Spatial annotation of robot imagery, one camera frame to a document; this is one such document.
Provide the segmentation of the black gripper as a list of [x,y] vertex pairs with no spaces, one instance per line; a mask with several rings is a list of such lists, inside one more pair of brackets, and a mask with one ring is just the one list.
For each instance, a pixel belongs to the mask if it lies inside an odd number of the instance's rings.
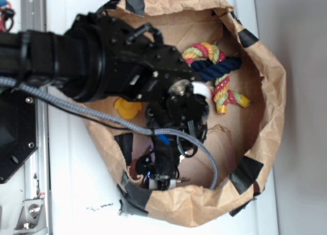
[[[182,102],[167,107],[163,103],[150,103],[146,109],[147,125],[155,131],[176,130],[203,143],[207,132],[207,103]],[[155,153],[154,174],[149,179],[149,189],[167,191],[177,186],[180,157],[193,157],[198,146],[186,138],[164,132],[152,136]],[[147,175],[153,168],[151,155],[140,157],[135,164],[139,175]]]

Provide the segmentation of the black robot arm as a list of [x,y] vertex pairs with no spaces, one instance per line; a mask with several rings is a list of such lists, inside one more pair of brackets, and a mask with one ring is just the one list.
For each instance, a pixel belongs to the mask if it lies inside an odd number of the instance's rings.
[[[1,33],[1,87],[151,136],[154,149],[138,170],[151,189],[170,188],[180,157],[204,148],[210,89],[149,23],[133,28],[89,13],[64,35]],[[81,107],[111,96],[146,102],[147,128]]]

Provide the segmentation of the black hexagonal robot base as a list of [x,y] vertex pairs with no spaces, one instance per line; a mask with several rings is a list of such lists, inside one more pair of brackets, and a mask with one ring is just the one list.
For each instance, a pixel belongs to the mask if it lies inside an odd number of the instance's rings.
[[1,93],[1,184],[38,148],[35,99],[22,91]]

